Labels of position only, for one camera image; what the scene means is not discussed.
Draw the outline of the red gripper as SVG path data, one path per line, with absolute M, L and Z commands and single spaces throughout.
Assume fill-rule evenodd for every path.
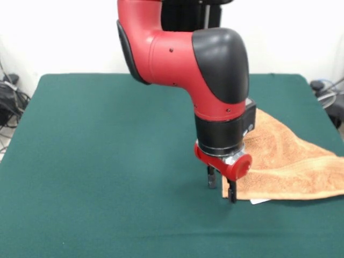
M 250 170 L 252 165 L 252 156 L 245 152 L 244 147 L 227 157 L 211 156 L 200 149 L 198 142 L 195 142 L 193 150 L 196 158 L 208 166 L 208 187 L 217 187 L 216 170 L 218 170 L 223 177 L 227 178 L 228 199 L 231 203 L 235 204 L 237 202 L 236 181 L 244 177 Z

